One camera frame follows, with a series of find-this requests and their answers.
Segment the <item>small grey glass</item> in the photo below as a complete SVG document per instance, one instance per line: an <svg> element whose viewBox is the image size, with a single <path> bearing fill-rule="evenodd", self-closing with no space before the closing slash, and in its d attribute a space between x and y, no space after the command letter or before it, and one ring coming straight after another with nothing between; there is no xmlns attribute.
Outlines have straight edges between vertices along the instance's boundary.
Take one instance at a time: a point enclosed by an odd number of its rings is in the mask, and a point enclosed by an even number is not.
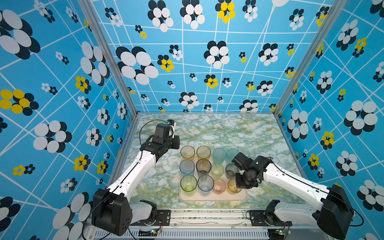
<svg viewBox="0 0 384 240"><path fill-rule="evenodd" d="M234 164L228 164L225 168L225 171L226 177L230 180L236 177L236 174L239 172L239 169Z"/></svg>

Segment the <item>teal dotted glass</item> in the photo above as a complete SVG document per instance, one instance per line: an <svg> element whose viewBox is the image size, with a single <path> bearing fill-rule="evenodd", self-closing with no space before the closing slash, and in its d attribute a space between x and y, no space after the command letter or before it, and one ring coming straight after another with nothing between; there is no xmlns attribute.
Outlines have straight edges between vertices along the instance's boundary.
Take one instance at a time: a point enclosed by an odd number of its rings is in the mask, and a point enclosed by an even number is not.
<svg viewBox="0 0 384 240"><path fill-rule="evenodd" d="M230 148L226 152L226 164L232 164L232 160L235 158L235 156L239 153L237 149Z"/></svg>
<svg viewBox="0 0 384 240"><path fill-rule="evenodd" d="M212 156L215 165L222 165L226 159L227 152L223 148L216 148L213 150Z"/></svg>

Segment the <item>small amber glass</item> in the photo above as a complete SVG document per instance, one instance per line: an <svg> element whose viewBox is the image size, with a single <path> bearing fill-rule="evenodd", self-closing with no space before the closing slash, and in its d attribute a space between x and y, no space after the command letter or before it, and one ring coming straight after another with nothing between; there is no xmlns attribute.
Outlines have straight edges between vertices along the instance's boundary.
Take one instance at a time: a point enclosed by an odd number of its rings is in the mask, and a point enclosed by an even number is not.
<svg viewBox="0 0 384 240"><path fill-rule="evenodd" d="M240 193L241 190L242 190L242 189L240 189L240 188L237 187L236 179L230 179L230 180L228 181L228 187L227 187L227 189L228 189L229 194L231 194L231 195L238 194L238 193Z"/></svg>

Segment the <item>tall amber glass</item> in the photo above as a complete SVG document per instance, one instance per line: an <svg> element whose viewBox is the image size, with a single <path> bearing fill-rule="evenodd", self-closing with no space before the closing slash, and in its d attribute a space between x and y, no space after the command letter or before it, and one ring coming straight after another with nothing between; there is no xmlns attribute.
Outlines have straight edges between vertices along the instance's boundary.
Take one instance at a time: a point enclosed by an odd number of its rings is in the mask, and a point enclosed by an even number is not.
<svg viewBox="0 0 384 240"><path fill-rule="evenodd" d="M192 146L184 146L181 148L180 154L183 160L193 160L195 156L195 148Z"/></svg>

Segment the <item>small light green glass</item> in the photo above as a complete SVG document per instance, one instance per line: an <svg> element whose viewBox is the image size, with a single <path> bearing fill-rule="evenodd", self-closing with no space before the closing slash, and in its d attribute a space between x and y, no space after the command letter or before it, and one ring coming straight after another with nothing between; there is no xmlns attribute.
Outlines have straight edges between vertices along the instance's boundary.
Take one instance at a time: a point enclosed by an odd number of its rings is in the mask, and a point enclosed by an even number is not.
<svg viewBox="0 0 384 240"><path fill-rule="evenodd" d="M220 179L224 174L224 166L220 164L212 165L211 174L214 179Z"/></svg>

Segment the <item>textured blue glass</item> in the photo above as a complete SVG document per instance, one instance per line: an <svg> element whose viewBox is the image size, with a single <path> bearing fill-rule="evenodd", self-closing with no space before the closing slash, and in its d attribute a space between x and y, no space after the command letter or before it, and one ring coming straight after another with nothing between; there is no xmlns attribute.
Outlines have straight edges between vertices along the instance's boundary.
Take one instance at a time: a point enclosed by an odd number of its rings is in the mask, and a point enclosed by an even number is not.
<svg viewBox="0 0 384 240"><path fill-rule="evenodd" d="M181 176L184 177L186 175L194 175L195 173L195 163L192 160L183 160L179 166Z"/></svg>

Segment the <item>small pink glass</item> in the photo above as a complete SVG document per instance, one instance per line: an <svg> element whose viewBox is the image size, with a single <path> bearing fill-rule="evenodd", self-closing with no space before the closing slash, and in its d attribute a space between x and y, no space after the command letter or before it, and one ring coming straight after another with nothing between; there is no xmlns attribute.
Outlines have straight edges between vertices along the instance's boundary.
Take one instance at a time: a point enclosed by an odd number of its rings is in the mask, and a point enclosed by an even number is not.
<svg viewBox="0 0 384 240"><path fill-rule="evenodd" d="M213 193L216 195L221 195L225 192L227 188L227 184L222 179L215 179L214 180L214 187L213 187Z"/></svg>

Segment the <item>tall yellow glass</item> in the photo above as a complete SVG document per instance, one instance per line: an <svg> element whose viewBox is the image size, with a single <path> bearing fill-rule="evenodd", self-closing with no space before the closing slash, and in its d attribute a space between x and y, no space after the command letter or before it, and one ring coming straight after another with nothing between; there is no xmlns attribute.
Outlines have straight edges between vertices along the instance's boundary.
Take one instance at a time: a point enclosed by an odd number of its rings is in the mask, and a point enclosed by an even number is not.
<svg viewBox="0 0 384 240"><path fill-rule="evenodd" d="M211 149L208 146L199 146L197 148L197 156L199 159L209 159L211 156Z"/></svg>

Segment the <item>tall pale blue glass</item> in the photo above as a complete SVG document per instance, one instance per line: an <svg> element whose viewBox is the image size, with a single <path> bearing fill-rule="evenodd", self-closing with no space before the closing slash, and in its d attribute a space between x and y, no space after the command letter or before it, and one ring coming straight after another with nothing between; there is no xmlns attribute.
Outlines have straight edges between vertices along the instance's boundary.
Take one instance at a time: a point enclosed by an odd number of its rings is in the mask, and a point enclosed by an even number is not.
<svg viewBox="0 0 384 240"><path fill-rule="evenodd" d="M207 197L213 187L214 187L214 179L209 176L209 175L201 175L198 179L198 183L197 183L197 186L199 188L199 191L200 191L200 194L203 196L203 197Z"/></svg>

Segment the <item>tall grey glass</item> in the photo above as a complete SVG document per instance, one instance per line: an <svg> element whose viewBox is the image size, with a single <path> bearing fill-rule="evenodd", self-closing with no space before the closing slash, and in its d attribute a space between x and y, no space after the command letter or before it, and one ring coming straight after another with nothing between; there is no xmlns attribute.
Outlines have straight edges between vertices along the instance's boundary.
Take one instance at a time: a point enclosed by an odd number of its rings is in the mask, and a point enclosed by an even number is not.
<svg viewBox="0 0 384 240"><path fill-rule="evenodd" d="M200 159L196 163L196 170L198 172L198 175L209 174L211 169L212 169L212 164L207 159Z"/></svg>

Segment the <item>tall green glass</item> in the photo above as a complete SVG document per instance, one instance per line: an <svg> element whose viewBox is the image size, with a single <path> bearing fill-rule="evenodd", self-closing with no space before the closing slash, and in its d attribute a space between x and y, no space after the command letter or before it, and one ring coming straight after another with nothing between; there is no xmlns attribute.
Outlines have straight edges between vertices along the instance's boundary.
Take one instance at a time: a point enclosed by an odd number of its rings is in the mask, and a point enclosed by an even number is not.
<svg viewBox="0 0 384 240"><path fill-rule="evenodd" d="M180 181L180 186L186 196L193 196L197 187L197 179L193 175L185 175Z"/></svg>

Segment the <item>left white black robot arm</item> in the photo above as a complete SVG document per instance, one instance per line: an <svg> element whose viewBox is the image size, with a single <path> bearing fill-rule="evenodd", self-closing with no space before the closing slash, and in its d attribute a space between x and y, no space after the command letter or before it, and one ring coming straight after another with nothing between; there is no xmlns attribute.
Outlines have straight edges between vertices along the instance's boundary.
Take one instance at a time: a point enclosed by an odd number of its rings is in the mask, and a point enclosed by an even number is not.
<svg viewBox="0 0 384 240"><path fill-rule="evenodd" d="M180 148L180 137L175 135L176 123L167 120L157 124L155 133L142 143L131 166L109 187L99 189L93 196L90 212L94 227L122 236L136 222L152 224L157 218L157 205L141 200L131 204L130 199L142 178L170 149Z"/></svg>

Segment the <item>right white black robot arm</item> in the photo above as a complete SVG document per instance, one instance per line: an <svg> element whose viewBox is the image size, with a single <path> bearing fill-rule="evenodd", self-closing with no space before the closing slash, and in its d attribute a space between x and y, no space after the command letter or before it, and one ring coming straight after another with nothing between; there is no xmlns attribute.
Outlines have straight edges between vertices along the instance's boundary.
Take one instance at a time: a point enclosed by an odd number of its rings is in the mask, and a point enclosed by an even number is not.
<svg viewBox="0 0 384 240"><path fill-rule="evenodd" d="M268 182L306 201L306 204L300 205L272 200L264 211L268 225L303 223L317 226L335 239L346 239L356 211L343 188L311 182L279 167L272 158L257 156L253 160L238 153L232 163L240 170L235 175L237 188L252 189Z"/></svg>

